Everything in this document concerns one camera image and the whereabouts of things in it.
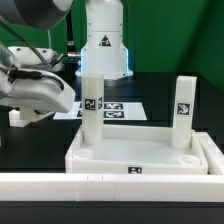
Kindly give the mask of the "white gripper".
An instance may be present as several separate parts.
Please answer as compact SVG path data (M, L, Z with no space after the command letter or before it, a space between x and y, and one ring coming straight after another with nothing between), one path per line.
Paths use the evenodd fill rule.
M67 113L75 91L48 71L0 69L0 105Z

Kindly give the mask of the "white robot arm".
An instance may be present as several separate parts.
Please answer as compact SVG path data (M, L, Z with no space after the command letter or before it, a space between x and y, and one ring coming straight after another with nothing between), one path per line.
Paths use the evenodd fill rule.
M103 74L109 82L129 78L128 49L122 42L123 5L120 0L84 0L87 42L81 49L78 76ZM0 27L9 24L35 30L58 25L74 0L0 0ZM67 113L75 91L52 73L51 63L40 58L40 69L26 68L18 56L0 42L0 105L28 109L37 114Z

